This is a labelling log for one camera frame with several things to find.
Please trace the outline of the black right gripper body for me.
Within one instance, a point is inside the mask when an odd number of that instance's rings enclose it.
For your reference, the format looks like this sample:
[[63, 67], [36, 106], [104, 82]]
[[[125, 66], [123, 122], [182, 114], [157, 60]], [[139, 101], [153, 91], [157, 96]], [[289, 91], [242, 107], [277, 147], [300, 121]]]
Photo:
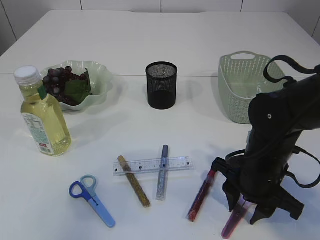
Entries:
[[246, 201], [256, 206], [285, 210], [292, 219], [298, 220], [305, 205], [281, 187], [291, 156], [289, 153], [278, 158], [264, 157], [238, 166], [232, 166], [223, 158], [217, 157], [212, 162], [211, 170], [222, 173]]

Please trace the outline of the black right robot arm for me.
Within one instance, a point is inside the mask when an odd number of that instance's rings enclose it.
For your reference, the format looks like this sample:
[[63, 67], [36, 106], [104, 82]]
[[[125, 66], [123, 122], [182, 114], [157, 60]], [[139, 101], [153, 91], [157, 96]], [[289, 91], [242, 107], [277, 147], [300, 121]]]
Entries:
[[288, 161], [302, 152], [296, 145], [302, 132], [320, 127], [320, 69], [300, 81], [289, 77], [281, 90], [258, 94], [248, 116], [252, 129], [246, 148], [217, 157], [211, 166], [226, 178], [222, 189], [228, 207], [233, 210], [244, 197], [256, 205], [251, 224], [270, 218], [276, 209], [297, 220], [304, 204], [281, 184], [285, 177], [294, 177]]

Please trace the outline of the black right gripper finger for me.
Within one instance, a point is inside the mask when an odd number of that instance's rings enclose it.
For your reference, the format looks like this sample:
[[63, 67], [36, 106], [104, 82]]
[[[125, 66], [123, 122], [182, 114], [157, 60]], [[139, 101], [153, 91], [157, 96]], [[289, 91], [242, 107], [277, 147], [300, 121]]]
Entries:
[[227, 198], [228, 210], [232, 212], [240, 199], [240, 191], [228, 180], [224, 182], [222, 190]]
[[274, 214], [275, 210], [275, 207], [269, 207], [262, 204], [258, 204], [255, 208], [252, 218], [250, 219], [250, 224], [254, 225], [256, 222], [262, 219], [270, 218]]

